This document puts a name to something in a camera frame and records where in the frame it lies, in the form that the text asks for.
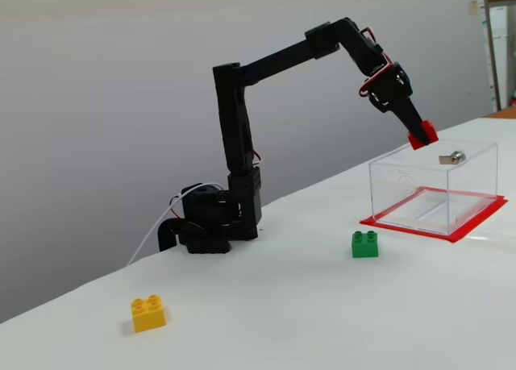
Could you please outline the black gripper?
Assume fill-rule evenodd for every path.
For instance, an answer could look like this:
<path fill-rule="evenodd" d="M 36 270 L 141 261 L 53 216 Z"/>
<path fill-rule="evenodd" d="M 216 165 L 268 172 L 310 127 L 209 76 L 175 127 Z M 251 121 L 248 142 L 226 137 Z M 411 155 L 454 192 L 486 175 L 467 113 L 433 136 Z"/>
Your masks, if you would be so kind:
<path fill-rule="evenodd" d="M 360 87 L 360 96 L 367 98 L 380 112 L 392 110 L 416 144 L 428 145 L 429 137 L 422 118 L 409 99 L 413 93 L 410 79 L 398 62 L 391 62 Z"/>

